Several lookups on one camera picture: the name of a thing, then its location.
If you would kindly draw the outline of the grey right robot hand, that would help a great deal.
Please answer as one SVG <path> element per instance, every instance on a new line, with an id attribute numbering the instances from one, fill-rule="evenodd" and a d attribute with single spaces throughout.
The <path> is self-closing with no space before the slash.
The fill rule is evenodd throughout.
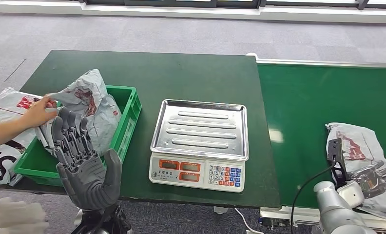
<path id="1" fill-rule="evenodd" d="M 376 197 L 386 191 L 386 166 L 382 160 L 348 172 L 348 177 L 360 185 L 365 199 Z"/>

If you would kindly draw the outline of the person's hand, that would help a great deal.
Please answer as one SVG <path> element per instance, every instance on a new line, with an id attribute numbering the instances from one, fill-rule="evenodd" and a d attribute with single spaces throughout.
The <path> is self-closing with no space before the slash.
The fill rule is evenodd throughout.
<path id="1" fill-rule="evenodd" d="M 57 115 L 56 103 L 49 96 L 44 96 L 19 119 L 19 124 L 23 129 L 38 127 Z"/>

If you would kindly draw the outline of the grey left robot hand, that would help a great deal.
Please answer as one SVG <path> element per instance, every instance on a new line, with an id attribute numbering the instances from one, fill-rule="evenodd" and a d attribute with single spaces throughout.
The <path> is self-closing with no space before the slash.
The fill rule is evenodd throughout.
<path id="1" fill-rule="evenodd" d="M 51 127 L 56 169 L 71 201 L 82 210 L 102 210 L 120 195 L 121 160 L 110 148 L 103 156 L 94 149 L 87 118 L 75 124 L 76 115 L 61 107 Z"/>

